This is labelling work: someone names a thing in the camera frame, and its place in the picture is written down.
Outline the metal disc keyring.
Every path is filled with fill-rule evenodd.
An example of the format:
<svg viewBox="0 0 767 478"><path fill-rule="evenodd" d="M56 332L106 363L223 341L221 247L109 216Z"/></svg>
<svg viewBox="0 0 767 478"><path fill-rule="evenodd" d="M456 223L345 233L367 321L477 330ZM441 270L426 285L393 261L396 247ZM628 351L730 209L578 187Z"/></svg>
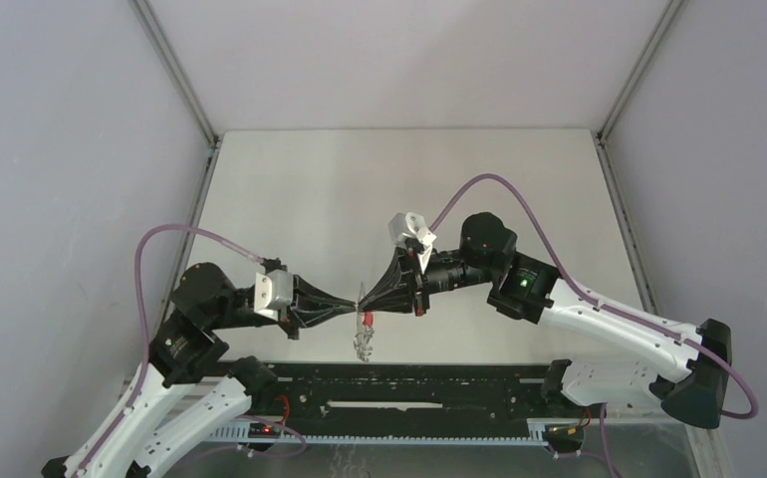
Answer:
<svg viewBox="0 0 767 478"><path fill-rule="evenodd" d="M374 326L366 328L363 324L364 311L360 306L360 301L365 297L367 293L364 282L360 282L360 288L358 297L356 300L356 333L353 339L353 347L357 356L361 362L368 363L371 359L373 347L371 340L375 334Z"/></svg>

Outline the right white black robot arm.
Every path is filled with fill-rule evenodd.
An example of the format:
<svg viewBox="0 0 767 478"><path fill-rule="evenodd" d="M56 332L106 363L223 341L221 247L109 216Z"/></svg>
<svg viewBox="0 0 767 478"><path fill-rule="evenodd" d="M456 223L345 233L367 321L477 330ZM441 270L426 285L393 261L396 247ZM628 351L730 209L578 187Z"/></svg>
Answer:
<svg viewBox="0 0 767 478"><path fill-rule="evenodd" d="M726 324L680 323L610 304L573 286L557 267L518 252L516 233L490 212L468 216L458 248L450 251L433 248L434 234L415 213L397 214L389 232L392 259L360 299L360 311L420 317L434 294L487 284L487 302L499 314L588 335L634 359L617 365L553 360L540 390L550 414L609 402L657 404L684 424L719 427L731 362Z"/></svg>

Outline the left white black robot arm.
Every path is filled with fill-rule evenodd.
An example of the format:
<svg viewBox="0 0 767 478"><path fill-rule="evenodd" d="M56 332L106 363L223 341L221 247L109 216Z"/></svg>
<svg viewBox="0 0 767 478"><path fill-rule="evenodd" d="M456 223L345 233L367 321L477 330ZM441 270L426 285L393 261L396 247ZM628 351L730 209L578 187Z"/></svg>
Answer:
<svg viewBox="0 0 767 478"><path fill-rule="evenodd" d="M289 339L303 328L353 313L355 302L330 295L277 260L249 288L236 288L213 263L187 269L171 295L174 309L147 346L126 394L76 452L49 460L44 477L162 477L220 425L264 414L277 377L254 357L240 358L218 384L172 419L167 414L211 372L229 345L218 329L276 325Z"/></svg>

